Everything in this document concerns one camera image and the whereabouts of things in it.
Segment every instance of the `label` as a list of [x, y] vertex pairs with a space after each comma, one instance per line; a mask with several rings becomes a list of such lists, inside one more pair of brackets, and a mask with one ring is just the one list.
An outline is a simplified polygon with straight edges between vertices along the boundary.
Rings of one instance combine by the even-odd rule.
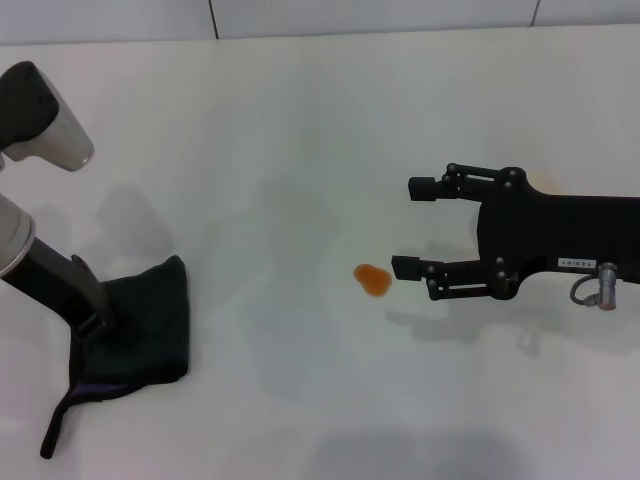
[[559, 258], [558, 266], [564, 268], [584, 268], [594, 270], [597, 266], [595, 260], [584, 260], [582, 258]]

